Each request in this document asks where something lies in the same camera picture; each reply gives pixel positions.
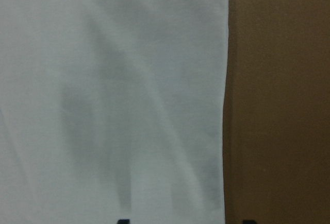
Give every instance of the wrinkled white cloth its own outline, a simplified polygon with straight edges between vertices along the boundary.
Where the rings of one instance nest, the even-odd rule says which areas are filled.
[[[0,0],[0,223],[224,223],[228,0]]]

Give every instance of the brown background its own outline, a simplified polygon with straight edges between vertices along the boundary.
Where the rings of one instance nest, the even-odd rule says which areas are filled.
[[[330,223],[330,0],[230,0],[226,223]]]

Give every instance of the light gray sheet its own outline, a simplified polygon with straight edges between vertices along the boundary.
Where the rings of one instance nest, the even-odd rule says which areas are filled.
[[[0,223],[224,223],[228,0],[0,0]]]

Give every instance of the small dark object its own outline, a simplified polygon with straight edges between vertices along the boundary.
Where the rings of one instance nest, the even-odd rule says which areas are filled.
[[[117,224],[130,224],[130,221],[129,221],[129,219],[127,219],[127,220],[119,220],[117,222]]]
[[[255,220],[244,220],[243,224],[258,224]]]

